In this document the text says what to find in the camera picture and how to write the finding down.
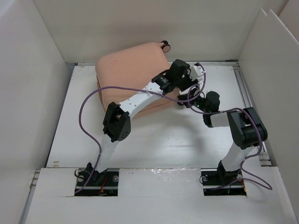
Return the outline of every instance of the black joint bracket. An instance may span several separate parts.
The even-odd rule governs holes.
[[[129,112],[124,112],[115,102],[109,104],[103,121],[104,134],[112,142],[124,140],[131,132],[131,119]]]
[[[253,107],[244,109],[249,116],[253,119],[259,134],[261,135],[262,141],[267,140],[268,133],[259,118],[257,112]],[[237,111],[228,112],[228,122],[234,143],[241,149],[246,149],[252,145],[258,146],[258,137],[254,127],[251,125],[250,120],[245,116],[244,113]]]
[[[190,73],[190,65],[182,60],[176,59],[168,70],[161,72],[151,81],[157,83],[160,89],[163,90],[163,95],[166,95],[172,92],[176,87],[181,91],[185,91],[192,85],[197,84],[198,80],[192,80]]]
[[[92,173],[92,171],[93,171],[93,167],[92,167],[92,164],[89,162],[86,166],[85,171],[79,172],[79,175],[82,175],[84,177],[84,179],[87,180],[87,178]],[[105,175],[106,175],[106,171],[107,170],[104,170],[102,173],[99,173],[98,171],[95,170],[93,172],[92,177],[91,177],[92,183],[99,184],[100,182],[102,182],[104,180]]]

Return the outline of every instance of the robotic arm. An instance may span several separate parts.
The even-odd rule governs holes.
[[[190,98],[193,98],[196,95],[199,89],[193,89],[190,93]],[[210,91],[207,93],[206,97],[197,97],[193,100],[191,105],[199,108],[203,112],[214,113],[218,112],[218,114],[209,115],[204,114],[203,120],[204,123],[212,128],[212,127],[230,127],[230,131],[233,137],[233,144],[228,151],[228,154],[219,162],[217,171],[209,173],[209,181],[210,183],[215,183],[216,185],[226,185],[229,184],[241,174],[240,164],[248,156],[248,154],[254,149],[255,146],[258,146],[259,141],[257,138],[257,134],[250,123],[249,119],[242,112],[231,111],[220,113],[219,112],[219,94]],[[180,100],[187,99],[187,94],[181,95],[178,97]],[[188,103],[183,103],[187,108],[189,107]],[[253,119],[259,134],[261,135],[262,141],[267,140],[268,133],[260,120],[257,112],[253,107],[245,108],[245,112],[247,112],[250,117]]]
[[[103,121],[104,137],[102,140],[102,155],[100,164],[95,167],[92,180],[95,184],[101,183],[104,179],[109,160],[117,147],[118,143],[127,138],[131,132],[131,119],[144,107],[160,97],[172,92],[174,88],[185,91],[192,85],[197,84],[198,80],[190,77],[190,65],[184,61],[176,60],[170,67],[152,79],[143,90],[131,98],[116,104],[112,102],[108,108]],[[190,98],[194,98],[199,92],[199,87],[191,91]],[[190,102],[191,105],[199,108],[203,112],[219,112],[219,94],[210,91],[206,96],[198,96]],[[179,100],[186,100],[187,94],[180,95]],[[267,131],[262,124],[254,108],[244,109],[254,120],[262,141],[267,139]],[[256,132],[250,121],[242,113],[232,111],[214,115],[203,115],[204,123],[208,127],[229,126],[234,143],[228,154],[219,162],[217,171],[213,174],[213,179],[219,185],[228,184],[232,178],[236,177],[240,171],[242,160],[250,153],[254,146],[258,145]],[[92,172],[91,163],[88,163],[84,173],[87,177]]]

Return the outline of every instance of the red wire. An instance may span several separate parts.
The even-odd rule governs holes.
[[[103,187],[104,187],[106,181],[107,181],[107,177],[105,178],[104,183],[103,183],[103,185],[101,186],[101,189],[100,189],[100,192],[99,192],[99,196],[100,196],[100,194],[103,192]]]
[[[239,181],[239,182],[242,184],[243,188],[245,188],[244,181]]]

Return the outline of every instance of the white wall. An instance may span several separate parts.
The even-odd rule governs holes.
[[[299,0],[289,0],[279,18],[299,41]]]
[[[244,45],[239,64],[268,130],[267,149],[275,156],[297,218],[298,62],[299,43],[272,11],[267,15],[261,12]]]
[[[261,8],[288,0],[34,0],[67,62],[168,40],[170,60],[238,59]]]
[[[18,223],[70,73],[32,0],[0,4],[0,222]]]

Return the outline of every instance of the white floor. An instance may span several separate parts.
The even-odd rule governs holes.
[[[206,91],[220,94],[221,110],[244,107],[233,67],[216,63],[205,68]],[[244,166],[268,181],[272,191],[246,182],[247,196],[204,196],[200,168],[217,167],[231,146],[230,130],[207,128],[200,115],[179,106],[132,122],[132,133],[110,162],[110,167],[125,168],[120,170],[117,197],[74,197],[71,167],[85,167],[98,153],[78,126],[79,107],[95,89],[94,66],[77,66],[27,224],[297,223],[278,168],[261,167],[257,157]],[[94,96],[84,110],[83,124],[98,138],[103,116]]]
[[[206,64],[205,92],[220,94],[220,109],[244,108],[233,67]],[[94,66],[76,66],[65,99],[47,167],[86,167],[99,149],[79,128],[78,113],[84,98],[97,89]],[[101,140],[104,111],[96,94],[87,102],[83,126]],[[202,116],[178,105],[134,119],[132,132],[113,154],[111,168],[214,168],[232,144],[229,128],[208,128]]]

